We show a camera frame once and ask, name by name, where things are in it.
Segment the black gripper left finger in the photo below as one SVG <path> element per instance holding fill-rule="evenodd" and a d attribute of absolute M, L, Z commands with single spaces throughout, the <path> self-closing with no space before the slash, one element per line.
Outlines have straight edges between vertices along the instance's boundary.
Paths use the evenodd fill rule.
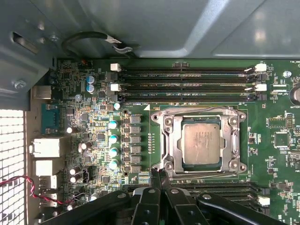
<path fill-rule="evenodd" d="M 117 190 L 42 222 L 43 225 L 158 225 L 160 178 L 151 171 L 150 186 L 133 195 Z"/>

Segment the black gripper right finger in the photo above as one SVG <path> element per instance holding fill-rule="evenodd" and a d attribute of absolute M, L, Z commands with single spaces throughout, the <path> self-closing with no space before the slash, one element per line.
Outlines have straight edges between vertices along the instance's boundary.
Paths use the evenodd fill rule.
<path fill-rule="evenodd" d="M 172 187 L 168 173 L 159 171 L 161 190 L 168 201 L 169 220 L 180 225 L 283 225 L 284 222 L 230 201 L 214 193 L 196 198 Z"/>

